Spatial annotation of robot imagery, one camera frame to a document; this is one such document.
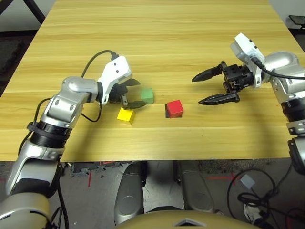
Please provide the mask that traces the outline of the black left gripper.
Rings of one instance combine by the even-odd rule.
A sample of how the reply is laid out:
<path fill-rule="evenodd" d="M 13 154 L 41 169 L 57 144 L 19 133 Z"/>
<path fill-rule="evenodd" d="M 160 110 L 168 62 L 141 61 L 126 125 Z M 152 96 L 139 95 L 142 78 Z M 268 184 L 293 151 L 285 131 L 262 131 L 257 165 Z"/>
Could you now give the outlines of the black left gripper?
<path fill-rule="evenodd" d="M 118 104 L 121 103 L 123 105 L 124 110 L 134 110 L 141 108 L 145 105 L 147 105 L 147 102 L 145 101 L 134 101 L 134 102 L 128 102 L 126 94 L 128 93 L 127 87 L 131 86 L 137 86 L 141 83 L 133 78 L 129 78 L 125 82 L 121 84 L 114 84 L 110 94 L 109 94 L 109 103 L 111 104 Z"/>

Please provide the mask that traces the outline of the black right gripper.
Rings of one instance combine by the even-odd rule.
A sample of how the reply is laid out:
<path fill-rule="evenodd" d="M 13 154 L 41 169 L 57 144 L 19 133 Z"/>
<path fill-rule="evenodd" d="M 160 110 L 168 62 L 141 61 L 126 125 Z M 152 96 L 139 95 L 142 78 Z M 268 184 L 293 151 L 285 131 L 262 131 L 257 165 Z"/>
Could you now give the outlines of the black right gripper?
<path fill-rule="evenodd" d="M 248 69 L 246 65 L 233 64 L 227 66 L 225 61 L 221 61 L 216 67 L 207 69 L 197 74 L 192 82 L 201 82 L 212 79 L 214 76 L 220 75 L 223 72 L 225 88 L 225 94 L 215 94 L 208 96 L 198 102 L 201 105 L 220 105 L 225 103 L 238 103 L 240 97 L 238 92 L 244 88 L 252 86 L 254 84 L 253 73 Z"/>

